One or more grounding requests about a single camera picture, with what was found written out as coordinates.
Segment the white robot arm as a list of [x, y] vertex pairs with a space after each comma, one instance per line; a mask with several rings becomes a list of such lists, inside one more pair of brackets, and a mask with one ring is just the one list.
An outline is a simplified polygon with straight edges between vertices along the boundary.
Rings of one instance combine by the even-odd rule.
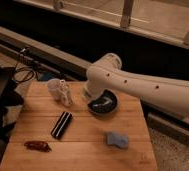
[[157, 108], [189, 118], [189, 81], [134, 74], [121, 70], [122, 60], [107, 53], [86, 70], [84, 92], [89, 101], [106, 89], [121, 91]]

